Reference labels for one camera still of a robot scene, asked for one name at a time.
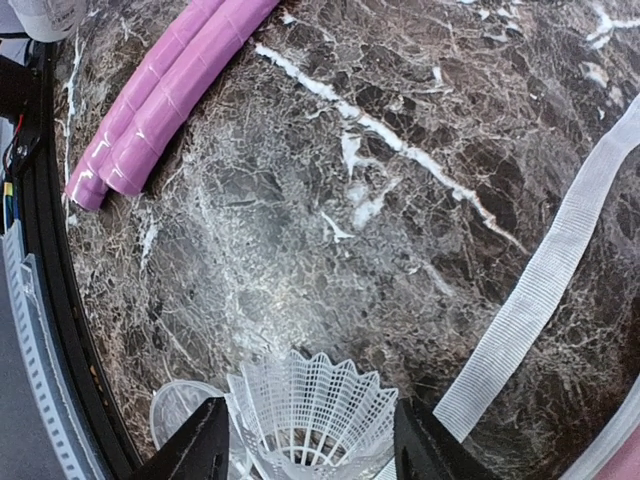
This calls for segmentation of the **white plastic shuttlecock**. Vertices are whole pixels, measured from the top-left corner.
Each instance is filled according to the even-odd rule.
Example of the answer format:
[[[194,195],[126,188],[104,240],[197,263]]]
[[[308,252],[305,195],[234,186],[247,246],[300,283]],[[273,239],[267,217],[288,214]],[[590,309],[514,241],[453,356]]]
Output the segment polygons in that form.
[[[351,360],[291,350],[242,363],[227,383],[231,421],[263,479],[360,479],[389,456],[399,392]]]

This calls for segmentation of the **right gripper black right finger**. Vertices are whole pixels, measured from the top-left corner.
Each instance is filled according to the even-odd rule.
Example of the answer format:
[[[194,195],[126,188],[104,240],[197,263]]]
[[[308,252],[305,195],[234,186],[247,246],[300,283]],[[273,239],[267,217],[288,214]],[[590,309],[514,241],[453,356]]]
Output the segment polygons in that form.
[[[418,398],[398,401],[394,413],[396,478],[494,479]]]

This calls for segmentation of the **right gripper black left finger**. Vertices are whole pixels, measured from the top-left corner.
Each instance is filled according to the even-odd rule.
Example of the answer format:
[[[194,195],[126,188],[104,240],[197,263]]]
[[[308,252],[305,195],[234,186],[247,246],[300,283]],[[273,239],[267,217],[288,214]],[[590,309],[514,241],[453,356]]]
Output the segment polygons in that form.
[[[225,480],[229,449],[226,401],[222,397],[210,397],[132,478]]]

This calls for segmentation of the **white shuttlecock tube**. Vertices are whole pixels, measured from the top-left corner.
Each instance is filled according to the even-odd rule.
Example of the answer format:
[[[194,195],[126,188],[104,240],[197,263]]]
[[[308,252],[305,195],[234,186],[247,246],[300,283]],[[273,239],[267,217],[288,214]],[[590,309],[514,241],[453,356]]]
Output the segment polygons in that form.
[[[9,0],[25,33],[41,43],[72,35],[87,11],[85,0]]]

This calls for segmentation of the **clear plastic tube lid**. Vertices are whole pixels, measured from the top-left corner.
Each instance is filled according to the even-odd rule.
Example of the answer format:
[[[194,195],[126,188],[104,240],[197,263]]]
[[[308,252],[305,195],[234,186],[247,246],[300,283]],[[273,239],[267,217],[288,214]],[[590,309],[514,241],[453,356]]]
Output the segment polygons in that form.
[[[174,380],[164,384],[153,395],[150,407],[150,430],[156,449],[160,450],[206,399],[224,396],[223,391],[201,381]],[[249,479],[249,458],[232,421],[229,431],[227,478]]]

